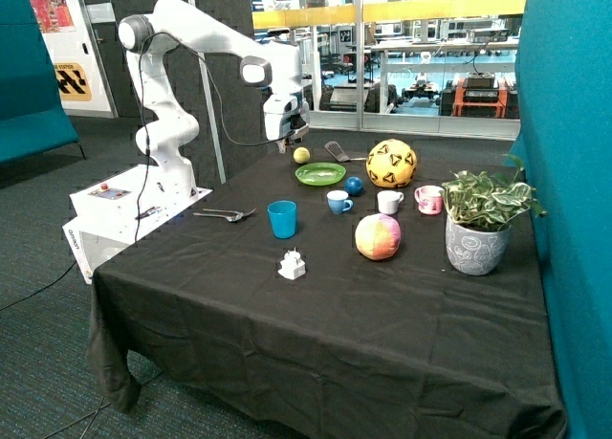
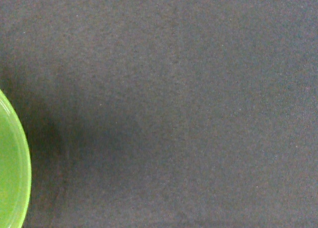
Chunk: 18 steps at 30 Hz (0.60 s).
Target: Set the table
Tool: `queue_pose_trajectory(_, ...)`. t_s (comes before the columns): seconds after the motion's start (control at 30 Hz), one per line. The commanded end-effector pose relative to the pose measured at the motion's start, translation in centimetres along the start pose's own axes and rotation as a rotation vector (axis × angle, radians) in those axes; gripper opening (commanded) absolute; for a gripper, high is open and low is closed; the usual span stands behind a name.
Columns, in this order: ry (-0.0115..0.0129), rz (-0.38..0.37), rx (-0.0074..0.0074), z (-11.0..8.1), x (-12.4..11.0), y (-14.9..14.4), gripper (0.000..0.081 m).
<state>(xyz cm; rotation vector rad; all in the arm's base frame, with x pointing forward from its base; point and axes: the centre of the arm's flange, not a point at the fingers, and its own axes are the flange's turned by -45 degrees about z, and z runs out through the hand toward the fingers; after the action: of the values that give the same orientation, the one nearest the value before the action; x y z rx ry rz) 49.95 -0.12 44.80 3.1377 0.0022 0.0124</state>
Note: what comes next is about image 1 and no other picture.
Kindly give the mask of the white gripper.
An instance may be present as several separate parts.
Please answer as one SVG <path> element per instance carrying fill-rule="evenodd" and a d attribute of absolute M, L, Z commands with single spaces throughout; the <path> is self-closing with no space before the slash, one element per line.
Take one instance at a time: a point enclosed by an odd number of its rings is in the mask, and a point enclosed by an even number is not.
<path fill-rule="evenodd" d="M 287 150 L 286 143 L 281 141 L 297 140 L 309 131 L 309 104 L 301 92 L 272 94 L 264 102 L 263 112 L 266 137 L 279 142 L 280 153 Z"/>

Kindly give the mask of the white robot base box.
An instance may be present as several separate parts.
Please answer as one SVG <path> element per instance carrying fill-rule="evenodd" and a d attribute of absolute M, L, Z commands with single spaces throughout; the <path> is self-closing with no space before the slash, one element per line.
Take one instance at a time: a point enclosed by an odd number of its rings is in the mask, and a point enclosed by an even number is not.
<path fill-rule="evenodd" d="M 70 195 L 76 217 L 63 226 L 83 279 L 211 193 L 174 187 L 160 167 L 136 165 Z"/>

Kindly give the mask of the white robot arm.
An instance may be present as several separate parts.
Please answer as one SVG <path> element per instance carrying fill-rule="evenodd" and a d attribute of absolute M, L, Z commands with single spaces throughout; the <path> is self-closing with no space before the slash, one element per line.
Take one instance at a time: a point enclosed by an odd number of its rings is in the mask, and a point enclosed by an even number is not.
<path fill-rule="evenodd" d="M 142 107 L 157 117 L 138 131 L 137 145 L 159 166 L 168 195 L 187 198 L 196 192 L 192 164 L 179 148 L 197 137 L 199 123 L 176 100 L 164 68 L 164 55 L 178 46 L 240 57 L 243 82 L 272 91 L 263 105 L 264 123 L 268 140 L 279 149 L 308 131 L 300 50 L 292 42 L 257 43 L 181 0 L 159 0 L 152 13 L 122 19 L 119 38 Z"/>

